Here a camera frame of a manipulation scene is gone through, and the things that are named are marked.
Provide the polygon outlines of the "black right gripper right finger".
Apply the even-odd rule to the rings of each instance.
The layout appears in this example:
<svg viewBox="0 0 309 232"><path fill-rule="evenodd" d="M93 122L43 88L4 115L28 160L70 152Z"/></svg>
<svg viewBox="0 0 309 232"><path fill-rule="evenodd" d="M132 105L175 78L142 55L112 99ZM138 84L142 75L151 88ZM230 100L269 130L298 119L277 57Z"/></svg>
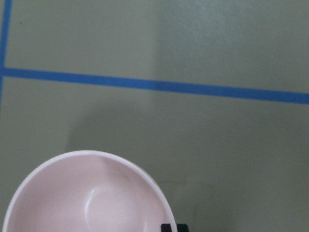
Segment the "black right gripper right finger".
<svg viewBox="0 0 309 232"><path fill-rule="evenodd" d="M177 224L177 232L189 232L187 224Z"/></svg>

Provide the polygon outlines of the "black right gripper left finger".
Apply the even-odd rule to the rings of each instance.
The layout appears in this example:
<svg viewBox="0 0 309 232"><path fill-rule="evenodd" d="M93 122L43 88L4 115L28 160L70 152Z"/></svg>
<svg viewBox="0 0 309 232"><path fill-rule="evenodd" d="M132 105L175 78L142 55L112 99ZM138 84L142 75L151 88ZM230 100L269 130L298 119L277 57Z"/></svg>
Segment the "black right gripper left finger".
<svg viewBox="0 0 309 232"><path fill-rule="evenodd" d="M172 232L170 224L162 224L161 225L161 232Z"/></svg>

